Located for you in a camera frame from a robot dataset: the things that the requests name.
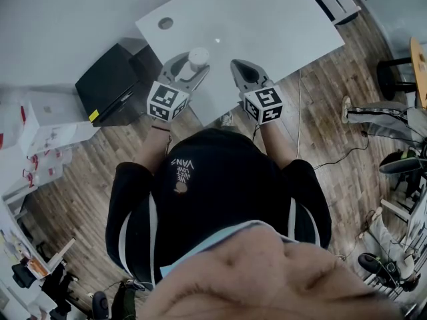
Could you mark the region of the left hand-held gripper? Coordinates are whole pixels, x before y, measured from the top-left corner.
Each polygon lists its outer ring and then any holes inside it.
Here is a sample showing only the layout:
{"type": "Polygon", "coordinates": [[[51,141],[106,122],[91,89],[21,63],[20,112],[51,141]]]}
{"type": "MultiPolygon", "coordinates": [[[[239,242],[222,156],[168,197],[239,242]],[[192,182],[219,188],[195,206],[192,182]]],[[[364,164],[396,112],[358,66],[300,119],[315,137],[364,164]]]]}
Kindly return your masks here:
{"type": "Polygon", "coordinates": [[[147,114],[165,122],[175,119],[189,103],[191,94],[209,73],[210,66],[200,68],[189,79],[176,77],[188,62],[189,52],[180,53],[163,65],[147,98],[147,114]]]}

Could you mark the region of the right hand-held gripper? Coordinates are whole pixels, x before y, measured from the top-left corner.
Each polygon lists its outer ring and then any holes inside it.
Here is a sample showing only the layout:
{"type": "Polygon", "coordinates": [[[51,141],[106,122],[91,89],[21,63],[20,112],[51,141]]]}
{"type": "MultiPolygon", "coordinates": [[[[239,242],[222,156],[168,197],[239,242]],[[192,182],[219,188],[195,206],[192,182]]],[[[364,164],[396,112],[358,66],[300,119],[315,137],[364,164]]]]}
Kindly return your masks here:
{"type": "Polygon", "coordinates": [[[283,94],[278,85],[268,80],[265,70],[250,61],[233,59],[230,69],[234,83],[240,91],[246,90],[246,83],[262,85],[248,92],[240,92],[243,110],[259,125],[275,121],[283,111],[283,94]]]}

